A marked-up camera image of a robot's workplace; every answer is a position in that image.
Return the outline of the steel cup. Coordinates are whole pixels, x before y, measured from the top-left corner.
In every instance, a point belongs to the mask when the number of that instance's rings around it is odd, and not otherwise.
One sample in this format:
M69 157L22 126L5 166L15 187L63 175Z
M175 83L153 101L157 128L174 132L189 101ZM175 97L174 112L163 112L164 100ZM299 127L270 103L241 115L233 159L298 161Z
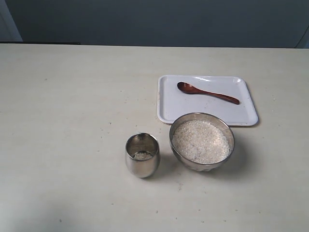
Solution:
M132 135L126 142L125 161L128 170L138 178L148 178L160 164L159 143L148 133Z

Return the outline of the brown wooden spoon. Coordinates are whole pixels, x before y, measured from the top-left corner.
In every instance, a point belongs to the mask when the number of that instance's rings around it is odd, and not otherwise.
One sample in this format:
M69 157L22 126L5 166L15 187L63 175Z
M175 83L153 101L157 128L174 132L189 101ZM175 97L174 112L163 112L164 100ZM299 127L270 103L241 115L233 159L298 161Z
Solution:
M178 88L178 90L180 90L181 92L183 92L185 94L208 95L208 96L219 98L221 100L224 100L224 101L236 104L236 105L240 105L240 101L238 99L234 98L234 97L227 96L227 95L224 95L224 94L204 91L204 90L201 90L201 89L198 89L198 88L194 87L193 85L191 85L189 83L178 82L177 83L177 88Z

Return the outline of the steel bowl of rice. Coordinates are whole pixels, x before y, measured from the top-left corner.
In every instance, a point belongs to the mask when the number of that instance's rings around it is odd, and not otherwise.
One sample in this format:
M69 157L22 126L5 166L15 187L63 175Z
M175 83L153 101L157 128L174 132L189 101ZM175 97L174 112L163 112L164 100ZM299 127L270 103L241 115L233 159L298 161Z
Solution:
M234 151L235 137L221 119L206 113L188 113L172 123L169 143L183 165L207 172L228 161Z

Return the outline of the white plastic tray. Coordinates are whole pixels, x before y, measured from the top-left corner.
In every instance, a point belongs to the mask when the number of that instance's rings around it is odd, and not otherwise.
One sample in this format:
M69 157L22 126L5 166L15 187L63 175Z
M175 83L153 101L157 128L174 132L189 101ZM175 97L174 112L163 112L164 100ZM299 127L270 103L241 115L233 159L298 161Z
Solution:
M240 101L239 105L207 95L181 92L177 84L185 82L198 89L224 94ZM172 124L187 113L207 113L220 118L229 126L253 126L258 115L246 82L233 76L164 75L158 80L157 116Z

